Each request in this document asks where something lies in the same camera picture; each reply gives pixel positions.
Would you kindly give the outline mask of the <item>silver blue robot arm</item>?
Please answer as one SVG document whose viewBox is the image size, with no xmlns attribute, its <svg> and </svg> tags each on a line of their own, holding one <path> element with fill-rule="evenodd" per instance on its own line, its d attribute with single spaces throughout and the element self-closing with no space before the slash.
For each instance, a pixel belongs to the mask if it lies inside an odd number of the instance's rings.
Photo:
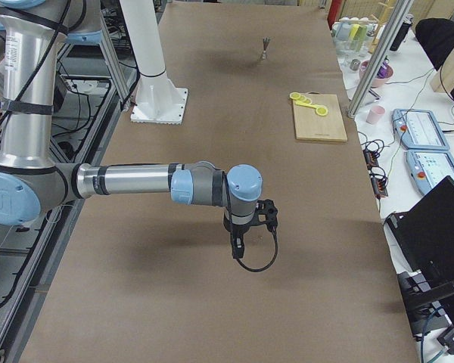
<svg viewBox="0 0 454 363">
<path fill-rule="evenodd" d="M 121 95 L 127 87 L 97 1 L 0 1 L 5 84 L 0 139 L 0 224 L 22 225 L 93 195 L 167 192 L 176 203 L 218 206 L 232 256 L 244 256 L 253 226 L 275 234 L 277 209 L 262 200 L 263 179 L 250 165 L 223 171 L 212 163 L 92 166 L 52 129 L 57 52 L 62 43 L 99 45 Z"/>
</svg>

